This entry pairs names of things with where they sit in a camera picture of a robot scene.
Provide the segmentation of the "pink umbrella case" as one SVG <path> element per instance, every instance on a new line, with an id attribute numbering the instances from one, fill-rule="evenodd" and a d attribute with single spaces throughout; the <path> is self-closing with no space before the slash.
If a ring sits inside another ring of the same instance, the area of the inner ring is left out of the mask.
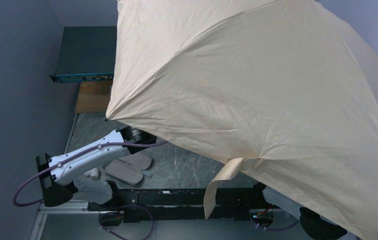
<path id="1" fill-rule="evenodd" d="M 104 172 L 131 186 L 139 184 L 144 177 L 151 178 L 153 174 L 148 170 L 153 159 L 143 153 L 137 152 L 133 155 L 112 160 L 102 166 Z"/>

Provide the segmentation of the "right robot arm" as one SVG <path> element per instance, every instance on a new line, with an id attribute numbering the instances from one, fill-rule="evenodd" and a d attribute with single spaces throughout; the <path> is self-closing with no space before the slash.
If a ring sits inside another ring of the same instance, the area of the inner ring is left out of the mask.
<path id="1" fill-rule="evenodd" d="M 347 230 L 322 218 L 314 211 L 302 206 L 280 192 L 265 187 L 262 190 L 267 203 L 279 207 L 295 217 L 306 234 L 314 240 L 342 240 L 348 236 Z"/>

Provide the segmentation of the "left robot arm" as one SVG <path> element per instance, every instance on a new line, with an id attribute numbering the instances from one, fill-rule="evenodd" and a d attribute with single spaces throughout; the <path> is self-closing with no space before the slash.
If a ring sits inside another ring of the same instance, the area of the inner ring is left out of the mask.
<path id="1" fill-rule="evenodd" d="M 63 155 L 36 157 L 39 181 L 46 207 L 57 207 L 72 198 L 103 205 L 114 197 L 114 187 L 104 181 L 83 183 L 87 171 L 119 157 L 157 147 L 156 136 L 133 127 L 114 129 L 99 140 Z"/>

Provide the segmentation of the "beige umbrella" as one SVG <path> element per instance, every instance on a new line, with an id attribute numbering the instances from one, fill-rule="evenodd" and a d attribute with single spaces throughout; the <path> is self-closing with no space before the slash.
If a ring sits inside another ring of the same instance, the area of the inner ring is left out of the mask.
<path id="1" fill-rule="evenodd" d="M 109 120 L 378 240 L 378 55 L 314 0 L 120 0 Z"/>

